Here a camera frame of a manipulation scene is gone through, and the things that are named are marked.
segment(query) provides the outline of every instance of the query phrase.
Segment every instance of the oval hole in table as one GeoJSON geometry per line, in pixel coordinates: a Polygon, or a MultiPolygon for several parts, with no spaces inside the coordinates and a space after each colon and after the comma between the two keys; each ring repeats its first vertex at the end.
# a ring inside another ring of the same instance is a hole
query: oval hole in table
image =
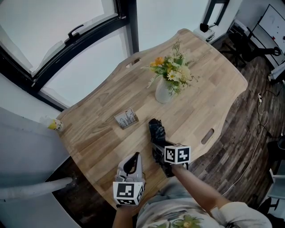
{"type": "Polygon", "coordinates": [[[133,64],[136,64],[138,61],[140,61],[141,58],[137,58],[134,61],[132,61],[130,64],[126,65],[126,68],[130,68],[133,64]]]}
{"type": "Polygon", "coordinates": [[[211,128],[208,133],[206,133],[205,137],[201,140],[201,143],[205,145],[209,138],[214,134],[214,132],[214,129],[211,128]]]}

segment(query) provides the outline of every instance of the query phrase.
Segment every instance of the black window frame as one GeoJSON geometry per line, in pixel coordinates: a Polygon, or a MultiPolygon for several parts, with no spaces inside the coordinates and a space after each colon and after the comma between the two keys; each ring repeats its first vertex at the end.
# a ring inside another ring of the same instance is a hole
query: black window frame
{"type": "Polygon", "coordinates": [[[70,33],[69,40],[65,42],[65,47],[55,54],[34,77],[0,46],[0,73],[30,95],[60,112],[67,109],[67,107],[53,100],[40,90],[65,64],[81,51],[124,26],[127,29],[130,53],[133,54],[139,51],[136,0],[113,1],[117,16],[107,19],[83,34],[72,35],[70,33]]]}
{"type": "Polygon", "coordinates": [[[216,4],[224,4],[222,9],[221,9],[221,11],[220,11],[220,14],[219,14],[219,16],[217,18],[217,21],[214,23],[215,25],[219,25],[219,23],[222,20],[222,17],[224,16],[224,12],[227,9],[229,1],[230,0],[211,0],[211,2],[209,4],[209,7],[208,7],[208,10],[207,10],[207,12],[205,14],[205,17],[204,17],[204,20],[203,20],[203,24],[208,24],[216,4]]]}

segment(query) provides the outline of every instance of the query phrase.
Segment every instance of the white cord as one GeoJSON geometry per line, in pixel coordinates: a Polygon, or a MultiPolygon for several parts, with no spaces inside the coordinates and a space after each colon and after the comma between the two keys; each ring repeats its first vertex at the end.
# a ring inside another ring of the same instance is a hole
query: white cord
{"type": "MultiPolygon", "coordinates": [[[[254,153],[255,153],[255,151],[256,151],[256,149],[257,149],[257,145],[258,145],[258,143],[259,143],[259,141],[260,141],[260,139],[261,139],[262,131],[263,131],[263,129],[265,128],[265,126],[266,126],[266,124],[268,123],[268,120],[269,120],[268,112],[263,112],[262,114],[259,113],[259,110],[258,110],[258,109],[259,109],[259,106],[258,106],[258,108],[257,108],[258,114],[262,116],[264,113],[266,113],[266,114],[267,114],[267,121],[266,121],[265,125],[262,127],[262,129],[261,129],[261,131],[260,131],[259,139],[258,139],[258,141],[257,141],[256,147],[255,147],[255,149],[254,149],[254,152],[253,152],[253,154],[252,154],[252,156],[251,156],[250,162],[249,162],[248,166],[246,167],[245,171],[246,171],[246,170],[248,169],[248,167],[250,166],[250,163],[251,163],[251,161],[252,161],[252,159],[253,159],[254,153]]],[[[239,178],[224,194],[226,194],[226,193],[241,179],[241,177],[244,175],[245,171],[242,173],[242,175],[240,176],[240,178],[239,178]]]]}

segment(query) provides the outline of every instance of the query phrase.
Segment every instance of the white vase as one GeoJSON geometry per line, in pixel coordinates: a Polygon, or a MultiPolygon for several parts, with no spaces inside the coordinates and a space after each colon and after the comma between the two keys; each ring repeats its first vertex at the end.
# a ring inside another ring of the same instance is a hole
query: white vase
{"type": "Polygon", "coordinates": [[[155,91],[155,98],[160,103],[167,103],[173,98],[174,93],[170,95],[168,87],[170,83],[167,82],[164,78],[161,78],[155,91]]]}

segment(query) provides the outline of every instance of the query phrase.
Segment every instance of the forearm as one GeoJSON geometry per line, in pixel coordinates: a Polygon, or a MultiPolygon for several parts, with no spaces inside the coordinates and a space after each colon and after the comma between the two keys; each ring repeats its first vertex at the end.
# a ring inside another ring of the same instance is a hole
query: forearm
{"type": "Polygon", "coordinates": [[[131,212],[129,210],[124,210],[123,207],[118,208],[112,228],[133,228],[131,212]]]}
{"type": "Polygon", "coordinates": [[[195,177],[183,166],[172,166],[172,172],[196,202],[209,214],[210,210],[215,206],[221,208],[225,204],[230,203],[230,201],[224,198],[217,190],[195,177]]]}

